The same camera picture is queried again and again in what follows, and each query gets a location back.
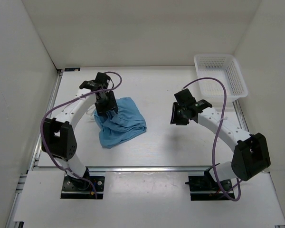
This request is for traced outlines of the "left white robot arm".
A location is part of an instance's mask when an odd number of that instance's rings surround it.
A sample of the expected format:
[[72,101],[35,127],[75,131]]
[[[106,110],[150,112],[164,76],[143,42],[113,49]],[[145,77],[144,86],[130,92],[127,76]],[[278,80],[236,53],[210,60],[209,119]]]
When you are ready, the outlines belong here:
[[88,168],[76,155],[77,142],[74,130],[87,110],[94,106],[100,117],[108,118],[118,113],[118,106],[113,90],[114,85],[110,71],[98,72],[96,78],[84,81],[70,101],[53,108],[62,108],[55,117],[43,117],[40,124],[42,151],[46,152],[52,162],[71,179],[79,190],[91,185]]

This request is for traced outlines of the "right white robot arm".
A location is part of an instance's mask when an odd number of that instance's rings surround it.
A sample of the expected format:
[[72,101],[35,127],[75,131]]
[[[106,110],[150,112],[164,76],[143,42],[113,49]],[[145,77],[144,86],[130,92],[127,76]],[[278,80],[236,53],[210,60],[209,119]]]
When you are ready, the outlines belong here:
[[231,161],[217,164],[205,171],[204,185],[209,190],[216,189],[221,181],[238,178],[248,181],[271,165],[267,141],[261,133],[252,134],[236,127],[221,117],[206,100],[196,101],[188,89],[174,95],[171,124],[188,125],[194,121],[213,133],[231,149]]

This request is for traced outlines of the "light blue shorts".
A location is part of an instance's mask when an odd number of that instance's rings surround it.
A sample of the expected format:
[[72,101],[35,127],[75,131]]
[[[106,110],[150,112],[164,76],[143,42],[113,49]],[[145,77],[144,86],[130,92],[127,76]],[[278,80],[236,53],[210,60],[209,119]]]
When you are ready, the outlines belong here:
[[107,116],[94,113],[95,122],[100,128],[99,141],[105,149],[111,149],[147,131],[145,118],[132,98],[123,97],[116,102],[117,113],[111,111]]

